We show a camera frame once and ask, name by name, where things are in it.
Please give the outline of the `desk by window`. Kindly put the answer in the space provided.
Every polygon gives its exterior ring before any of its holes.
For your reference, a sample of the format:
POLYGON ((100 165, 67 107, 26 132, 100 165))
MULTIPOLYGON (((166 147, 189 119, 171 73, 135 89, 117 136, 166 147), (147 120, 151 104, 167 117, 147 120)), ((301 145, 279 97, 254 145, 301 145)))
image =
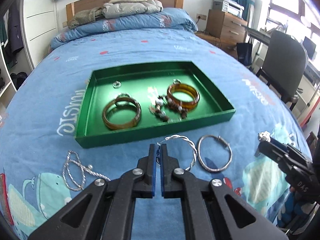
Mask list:
POLYGON ((274 29, 272 34, 245 27, 249 37, 267 46, 263 64, 257 75, 266 75, 272 82, 292 90, 298 87, 303 75, 310 81, 319 81, 319 70, 312 60, 317 46, 309 38, 299 43, 293 36, 274 29))

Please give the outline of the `grey puffer jacket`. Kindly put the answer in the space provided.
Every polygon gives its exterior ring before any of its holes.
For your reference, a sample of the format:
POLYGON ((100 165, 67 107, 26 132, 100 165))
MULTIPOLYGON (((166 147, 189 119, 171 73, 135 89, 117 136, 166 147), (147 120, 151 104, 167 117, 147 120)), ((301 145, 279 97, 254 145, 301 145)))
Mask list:
POLYGON ((158 0, 147 0, 133 3, 105 3, 102 15, 106 19, 120 18, 138 14, 151 14, 163 11, 163 5, 158 0))

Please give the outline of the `low wooden nightstand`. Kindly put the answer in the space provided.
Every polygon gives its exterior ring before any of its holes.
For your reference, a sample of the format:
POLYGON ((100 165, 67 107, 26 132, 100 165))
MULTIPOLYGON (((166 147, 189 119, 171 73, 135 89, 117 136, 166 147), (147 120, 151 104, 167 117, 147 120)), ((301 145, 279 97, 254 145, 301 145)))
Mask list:
POLYGON ((236 44, 240 43, 240 41, 237 41, 232 37, 218 38, 209 34, 205 34, 203 32, 196 32, 195 35, 209 42, 210 44, 219 47, 221 50, 234 57, 235 59, 238 58, 236 44))

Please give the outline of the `blue dinosaur bed sheet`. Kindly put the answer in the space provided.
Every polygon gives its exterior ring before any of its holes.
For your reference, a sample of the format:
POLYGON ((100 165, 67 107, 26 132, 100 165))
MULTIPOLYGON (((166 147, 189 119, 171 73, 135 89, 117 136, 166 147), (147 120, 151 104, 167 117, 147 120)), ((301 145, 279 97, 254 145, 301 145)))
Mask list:
POLYGON ((13 231, 28 236, 76 196, 65 183, 62 167, 72 150, 84 165, 108 178, 119 178, 147 155, 163 136, 90 149, 74 139, 80 105, 91 73, 143 62, 191 61, 235 108, 231 120, 188 130, 192 141, 220 135, 231 146, 233 160, 220 173, 192 168, 198 178, 218 178, 269 220, 275 220, 289 186, 277 164, 256 156, 258 134, 310 150, 285 104, 246 67, 220 48, 178 29, 123 30, 79 38, 56 48, 30 74, 7 107, 1 123, 1 174, 6 181, 13 231))

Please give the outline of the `white printer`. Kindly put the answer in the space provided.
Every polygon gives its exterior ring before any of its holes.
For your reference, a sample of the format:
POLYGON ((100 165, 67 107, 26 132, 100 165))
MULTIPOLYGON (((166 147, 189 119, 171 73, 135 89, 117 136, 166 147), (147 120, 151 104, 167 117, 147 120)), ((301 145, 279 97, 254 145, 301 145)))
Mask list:
POLYGON ((230 13, 238 18, 242 18, 244 7, 233 0, 213 0, 213 10, 230 13))

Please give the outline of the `grey office chair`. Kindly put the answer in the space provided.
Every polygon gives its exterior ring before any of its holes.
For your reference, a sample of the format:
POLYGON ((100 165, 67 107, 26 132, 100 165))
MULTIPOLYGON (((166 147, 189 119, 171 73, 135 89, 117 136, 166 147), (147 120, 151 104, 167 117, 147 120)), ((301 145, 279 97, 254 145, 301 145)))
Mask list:
POLYGON ((262 76, 267 86, 272 86, 280 94, 283 103, 291 103, 290 110, 293 110, 298 102, 297 89, 308 62, 308 54, 300 42, 275 30, 256 76, 262 76))

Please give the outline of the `wall power socket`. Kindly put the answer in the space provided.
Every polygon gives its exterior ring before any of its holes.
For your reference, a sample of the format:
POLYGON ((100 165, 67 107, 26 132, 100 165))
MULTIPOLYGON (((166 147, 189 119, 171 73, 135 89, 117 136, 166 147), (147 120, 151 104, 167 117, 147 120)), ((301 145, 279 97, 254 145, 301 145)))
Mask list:
POLYGON ((203 14, 197 14, 196 18, 199 19, 199 20, 204 20, 205 21, 207 19, 207 16, 203 15, 203 14))

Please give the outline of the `amber translucent bangle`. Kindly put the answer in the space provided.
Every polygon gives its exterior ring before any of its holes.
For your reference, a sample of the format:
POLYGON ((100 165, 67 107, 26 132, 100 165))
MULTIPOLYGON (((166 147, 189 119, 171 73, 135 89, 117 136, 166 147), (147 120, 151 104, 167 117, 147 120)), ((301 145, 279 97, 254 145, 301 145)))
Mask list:
POLYGON ((167 98, 183 109, 191 111, 198 105, 200 94, 191 85, 174 83, 167 88, 167 98))

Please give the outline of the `plain silver bangle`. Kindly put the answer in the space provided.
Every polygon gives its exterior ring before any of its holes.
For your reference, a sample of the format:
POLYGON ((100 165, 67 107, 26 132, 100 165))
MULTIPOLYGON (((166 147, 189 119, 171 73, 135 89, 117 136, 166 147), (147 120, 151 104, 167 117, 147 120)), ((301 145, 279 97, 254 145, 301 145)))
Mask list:
POLYGON ((207 134, 200 137, 197 142, 197 158, 202 168, 204 168, 207 172, 219 173, 226 170, 231 164, 233 160, 233 151, 230 144, 220 135, 215 136, 213 134, 207 134), (204 156, 202 156, 202 144, 206 139, 209 138, 213 139, 215 141, 215 144, 205 145, 204 156), (220 166, 218 166, 220 162, 219 159, 220 157, 222 157, 222 148, 224 148, 225 152, 228 152, 228 160, 225 164, 221 164, 220 166))

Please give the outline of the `green metal tray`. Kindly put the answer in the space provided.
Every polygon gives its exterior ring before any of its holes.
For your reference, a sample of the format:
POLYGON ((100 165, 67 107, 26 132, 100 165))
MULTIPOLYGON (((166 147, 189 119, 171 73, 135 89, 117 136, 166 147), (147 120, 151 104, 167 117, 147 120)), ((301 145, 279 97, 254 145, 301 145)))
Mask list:
POLYGON ((122 144, 184 132, 229 121, 235 108, 216 85, 193 62, 152 62, 127 64, 95 70, 82 100, 74 138, 83 148, 122 144), (157 102, 166 103, 167 88, 186 83, 200 94, 198 105, 182 118, 166 105, 163 122, 151 112, 157 102), (127 95, 140 103, 142 116, 136 127, 110 130, 102 120, 107 103, 127 95))

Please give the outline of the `white wardrobe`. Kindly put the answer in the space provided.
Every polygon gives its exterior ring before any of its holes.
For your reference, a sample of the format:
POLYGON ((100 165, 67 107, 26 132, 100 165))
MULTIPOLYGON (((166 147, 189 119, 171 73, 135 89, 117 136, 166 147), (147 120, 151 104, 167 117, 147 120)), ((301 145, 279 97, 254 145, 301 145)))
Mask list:
POLYGON ((48 55, 51 38, 57 34, 55 0, 16 0, 20 16, 23 48, 16 55, 17 63, 9 67, 9 59, 1 43, 1 99, 12 98, 17 88, 11 74, 30 74, 48 55))

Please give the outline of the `navy tote bag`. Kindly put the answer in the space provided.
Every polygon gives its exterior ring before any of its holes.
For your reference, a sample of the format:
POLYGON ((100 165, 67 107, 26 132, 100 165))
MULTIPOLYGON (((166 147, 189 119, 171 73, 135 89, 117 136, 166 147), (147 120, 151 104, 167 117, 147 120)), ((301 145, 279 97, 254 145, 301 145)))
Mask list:
POLYGON ((248 67, 252 64, 252 42, 240 42, 236 44, 238 61, 248 67))

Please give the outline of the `silver twisted wire bangle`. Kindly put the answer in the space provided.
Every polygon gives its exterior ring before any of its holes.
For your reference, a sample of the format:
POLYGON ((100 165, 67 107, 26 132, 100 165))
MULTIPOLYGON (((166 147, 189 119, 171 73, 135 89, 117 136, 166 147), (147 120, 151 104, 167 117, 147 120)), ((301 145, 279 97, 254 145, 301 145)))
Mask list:
POLYGON ((178 150, 176 153, 177 157, 187 158, 187 155, 190 157, 190 163, 184 168, 186 171, 191 171, 197 161, 197 149, 195 142, 190 140, 185 135, 173 134, 165 137, 160 142, 157 142, 157 153, 156 153, 156 162, 158 165, 161 165, 161 146, 165 145, 168 141, 179 141, 177 146, 174 146, 175 150, 178 150))

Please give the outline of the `olive green jacket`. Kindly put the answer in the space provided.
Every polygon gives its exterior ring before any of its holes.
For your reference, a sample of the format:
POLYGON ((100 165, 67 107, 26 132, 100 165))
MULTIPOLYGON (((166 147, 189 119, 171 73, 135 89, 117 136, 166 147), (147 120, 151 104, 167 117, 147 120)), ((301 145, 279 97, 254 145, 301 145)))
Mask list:
POLYGON ((101 18, 103 18, 103 9, 101 7, 82 10, 80 12, 77 12, 68 22, 68 28, 75 29, 78 26, 96 22, 101 18))

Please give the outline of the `dark hanging clothes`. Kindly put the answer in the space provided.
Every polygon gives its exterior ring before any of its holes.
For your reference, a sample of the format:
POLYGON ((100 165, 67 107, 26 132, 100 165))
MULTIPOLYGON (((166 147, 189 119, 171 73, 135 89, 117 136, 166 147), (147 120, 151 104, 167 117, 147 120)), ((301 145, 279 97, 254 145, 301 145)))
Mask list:
POLYGON ((1 48, 5 64, 10 69, 17 63, 17 53, 24 48, 17 2, 13 2, 1 17, 1 48))

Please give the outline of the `wooden drawer cabinet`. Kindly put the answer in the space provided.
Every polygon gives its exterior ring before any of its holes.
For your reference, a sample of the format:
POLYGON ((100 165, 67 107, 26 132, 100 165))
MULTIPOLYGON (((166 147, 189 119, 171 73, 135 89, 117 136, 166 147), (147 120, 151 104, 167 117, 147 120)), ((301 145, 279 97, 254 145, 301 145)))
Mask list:
POLYGON ((246 25, 245 20, 231 13, 210 9, 206 31, 214 37, 236 44, 244 41, 246 25))

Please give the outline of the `brown thin bangle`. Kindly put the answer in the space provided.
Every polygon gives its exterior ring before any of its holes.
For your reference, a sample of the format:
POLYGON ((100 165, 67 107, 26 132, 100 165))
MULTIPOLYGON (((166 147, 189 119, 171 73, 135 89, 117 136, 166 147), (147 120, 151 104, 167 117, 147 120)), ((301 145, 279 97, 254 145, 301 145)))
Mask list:
POLYGON ((140 103, 127 95, 119 95, 111 100, 102 111, 104 125, 113 131, 136 127, 141 116, 140 103))

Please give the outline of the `blue folded duvet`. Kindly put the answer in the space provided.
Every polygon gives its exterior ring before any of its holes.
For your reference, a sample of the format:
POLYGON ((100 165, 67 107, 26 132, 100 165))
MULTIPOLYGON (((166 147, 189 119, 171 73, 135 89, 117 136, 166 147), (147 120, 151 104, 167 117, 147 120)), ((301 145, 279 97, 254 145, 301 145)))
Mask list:
POLYGON ((179 8, 164 8, 161 12, 136 14, 114 19, 100 19, 75 29, 57 34, 50 42, 52 50, 79 38, 90 35, 136 29, 182 29, 192 33, 198 31, 197 24, 189 14, 179 8))

